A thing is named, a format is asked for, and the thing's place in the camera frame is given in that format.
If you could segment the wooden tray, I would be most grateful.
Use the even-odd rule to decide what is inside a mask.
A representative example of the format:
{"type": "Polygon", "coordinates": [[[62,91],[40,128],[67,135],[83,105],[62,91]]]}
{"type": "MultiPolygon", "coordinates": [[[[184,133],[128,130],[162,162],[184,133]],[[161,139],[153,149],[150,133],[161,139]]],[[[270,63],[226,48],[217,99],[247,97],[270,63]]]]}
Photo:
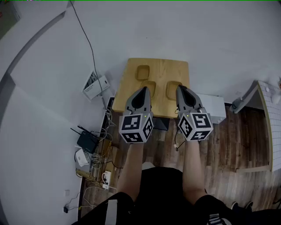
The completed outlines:
{"type": "Polygon", "coordinates": [[[135,73],[135,78],[138,81],[148,80],[149,73],[150,67],[148,65],[139,65],[135,73]]]}
{"type": "Polygon", "coordinates": [[[179,85],[182,85],[181,82],[178,81],[169,81],[167,82],[166,86],[166,97],[169,100],[175,101],[176,100],[176,90],[179,85]]]}
{"type": "Polygon", "coordinates": [[[154,97],[154,94],[155,94],[155,89],[156,89],[156,82],[155,81],[150,81],[150,80],[144,80],[142,83],[141,83],[141,88],[144,88],[144,87],[147,87],[150,91],[150,96],[151,98],[154,97]]]}

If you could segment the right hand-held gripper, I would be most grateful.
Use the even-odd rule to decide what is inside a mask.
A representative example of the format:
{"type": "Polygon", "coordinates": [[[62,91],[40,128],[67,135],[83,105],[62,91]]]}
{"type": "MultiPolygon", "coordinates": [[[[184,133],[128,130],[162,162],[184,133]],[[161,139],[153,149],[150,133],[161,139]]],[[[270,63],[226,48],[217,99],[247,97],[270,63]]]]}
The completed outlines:
{"type": "Polygon", "coordinates": [[[205,140],[213,131],[213,124],[199,96],[186,86],[178,85],[176,102],[180,119],[178,128],[185,139],[187,141],[205,140]]]}

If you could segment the person's left forearm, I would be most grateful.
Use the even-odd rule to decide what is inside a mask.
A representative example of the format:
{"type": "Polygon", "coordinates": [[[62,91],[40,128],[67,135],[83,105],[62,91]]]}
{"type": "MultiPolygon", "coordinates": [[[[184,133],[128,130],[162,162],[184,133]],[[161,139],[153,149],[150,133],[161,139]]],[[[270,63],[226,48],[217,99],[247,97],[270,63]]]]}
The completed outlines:
{"type": "Polygon", "coordinates": [[[117,192],[129,195],[133,201],[136,201],[140,191],[143,149],[143,143],[133,143],[129,146],[126,161],[117,184],[117,192]]]}

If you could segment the open wall junction box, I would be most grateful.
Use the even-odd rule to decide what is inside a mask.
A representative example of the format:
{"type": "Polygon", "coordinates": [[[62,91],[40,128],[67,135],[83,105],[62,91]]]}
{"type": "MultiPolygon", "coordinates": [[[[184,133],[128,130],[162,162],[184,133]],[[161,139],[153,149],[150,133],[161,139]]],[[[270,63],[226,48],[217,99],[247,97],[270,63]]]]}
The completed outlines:
{"type": "Polygon", "coordinates": [[[92,71],[90,73],[90,75],[88,76],[87,80],[86,80],[86,83],[84,84],[84,87],[83,87],[83,91],[85,89],[87,89],[92,83],[94,83],[95,81],[98,80],[98,76],[95,74],[94,71],[92,71]]]}

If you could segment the person's black shirt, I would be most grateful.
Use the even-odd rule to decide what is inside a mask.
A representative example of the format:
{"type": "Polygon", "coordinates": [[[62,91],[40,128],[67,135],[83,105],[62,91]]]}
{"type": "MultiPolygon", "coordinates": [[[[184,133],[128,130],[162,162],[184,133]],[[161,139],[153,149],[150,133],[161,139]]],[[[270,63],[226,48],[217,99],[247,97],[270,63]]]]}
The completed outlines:
{"type": "Polygon", "coordinates": [[[123,192],[109,199],[117,200],[116,225],[281,225],[281,210],[231,210],[211,195],[192,205],[175,168],[143,170],[136,201],[123,192]]]}

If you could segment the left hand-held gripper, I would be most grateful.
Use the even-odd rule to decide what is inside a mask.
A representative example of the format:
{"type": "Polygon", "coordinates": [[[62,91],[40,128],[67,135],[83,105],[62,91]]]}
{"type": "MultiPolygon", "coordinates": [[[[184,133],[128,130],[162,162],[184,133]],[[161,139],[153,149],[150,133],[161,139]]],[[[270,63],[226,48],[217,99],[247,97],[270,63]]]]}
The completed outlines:
{"type": "Polygon", "coordinates": [[[127,109],[119,117],[119,134],[126,143],[146,143],[154,124],[151,105],[151,93],[147,86],[134,92],[127,100],[127,109]]]}

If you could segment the white box on floor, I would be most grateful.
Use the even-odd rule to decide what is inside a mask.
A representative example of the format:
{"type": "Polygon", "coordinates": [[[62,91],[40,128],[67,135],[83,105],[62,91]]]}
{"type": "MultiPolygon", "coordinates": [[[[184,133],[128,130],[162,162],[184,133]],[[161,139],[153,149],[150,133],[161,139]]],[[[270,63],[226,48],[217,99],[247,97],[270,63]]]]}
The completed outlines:
{"type": "Polygon", "coordinates": [[[102,76],[99,80],[94,81],[83,90],[85,96],[91,101],[93,98],[101,94],[102,91],[110,87],[106,76],[102,76]]]}

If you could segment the black router with antennas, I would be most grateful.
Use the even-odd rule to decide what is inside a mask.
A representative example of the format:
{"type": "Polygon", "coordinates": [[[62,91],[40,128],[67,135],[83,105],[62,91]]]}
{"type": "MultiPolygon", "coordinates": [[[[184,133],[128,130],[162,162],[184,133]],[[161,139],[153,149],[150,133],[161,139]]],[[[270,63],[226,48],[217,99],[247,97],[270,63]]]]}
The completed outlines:
{"type": "Polygon", "coordinates": [[[95,153],[96,148],[98,147],[100,141],[99,138],[96,135],[89,132],[88,130],[84,129],[83,127],[81,126],[77,126],[77,127],[82,130],[81,133],[71,128],[71,130],[75,131],[80,135],[77,141],[77,145],[90,154],[95,153]]]}

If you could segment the person's right forearm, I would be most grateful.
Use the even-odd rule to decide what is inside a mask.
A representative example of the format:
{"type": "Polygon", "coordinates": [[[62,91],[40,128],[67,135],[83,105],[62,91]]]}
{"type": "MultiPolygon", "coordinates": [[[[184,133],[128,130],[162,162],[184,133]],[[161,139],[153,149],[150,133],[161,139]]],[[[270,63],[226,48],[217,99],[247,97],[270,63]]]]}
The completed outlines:
{"type": "Polygon", "coordinates": [[[183,166],[183,194],[188,202],[195,204],[206,195],[199,143],[186,141],[183,166]]]}

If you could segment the black table base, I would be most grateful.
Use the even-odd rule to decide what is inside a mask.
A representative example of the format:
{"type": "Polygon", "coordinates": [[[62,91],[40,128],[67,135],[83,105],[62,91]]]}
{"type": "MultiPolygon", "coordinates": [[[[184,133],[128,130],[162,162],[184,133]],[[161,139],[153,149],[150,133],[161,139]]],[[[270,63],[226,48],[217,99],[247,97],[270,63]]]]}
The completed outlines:
{"type": "Polygon", "coordinates": [[[153,117],[152,122],[154,124],[154,129],[162,131],[167,131],[169,129],[169,118],[153,117]]]}

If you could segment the grey clamp device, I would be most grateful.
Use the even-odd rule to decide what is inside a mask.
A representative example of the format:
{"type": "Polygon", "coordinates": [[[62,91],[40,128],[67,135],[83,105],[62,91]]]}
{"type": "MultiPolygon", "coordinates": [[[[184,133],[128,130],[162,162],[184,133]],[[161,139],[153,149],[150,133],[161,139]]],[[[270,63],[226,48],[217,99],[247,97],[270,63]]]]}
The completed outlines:
{"type": "Polygon", "coordinates": [[[232,111],[232,112],[235,111],[242,102],[243,102],[243,98],[242,97],[239,97],[239,98],[235,99],[232,102],[231,106],[229,107],[229,110],[232,111]]]}

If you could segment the white power strip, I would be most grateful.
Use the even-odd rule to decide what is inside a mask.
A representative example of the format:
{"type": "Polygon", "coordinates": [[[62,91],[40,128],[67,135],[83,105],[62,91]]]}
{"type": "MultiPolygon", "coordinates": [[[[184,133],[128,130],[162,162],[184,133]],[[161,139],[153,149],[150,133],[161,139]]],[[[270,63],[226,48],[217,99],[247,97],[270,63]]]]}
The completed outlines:
{"type": "Polygon", "coordinates": [[[102,187],[104,189],[109,189],[110,188],[110,181],[111,181],[111,172],[110,171],[105,171],[102,176],[102,182],[103,182],[103,185],[102,187]]]}

